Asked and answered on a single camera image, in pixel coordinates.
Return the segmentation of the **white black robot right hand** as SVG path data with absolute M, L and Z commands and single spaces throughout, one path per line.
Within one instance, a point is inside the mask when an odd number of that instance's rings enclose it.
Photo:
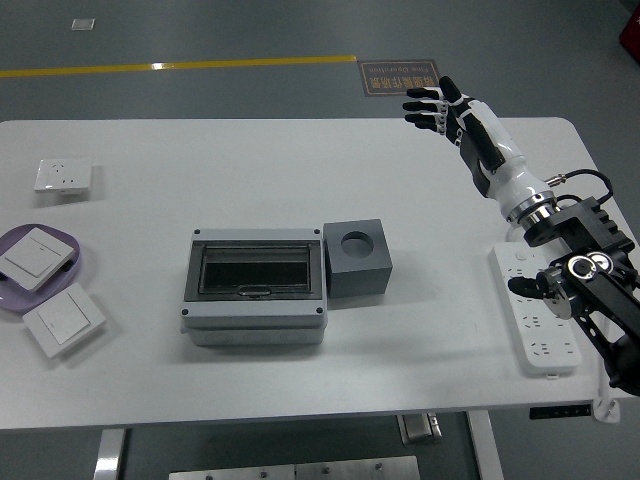
M 405 120 L 459 148 L 479 193 L 495 200 L 508 222 L 530 223 L 558 211 L 549 185 L 533 175 L 511 134 L 484 102 L 461 93 L 447 76 L 437 87 L 410 88 Z

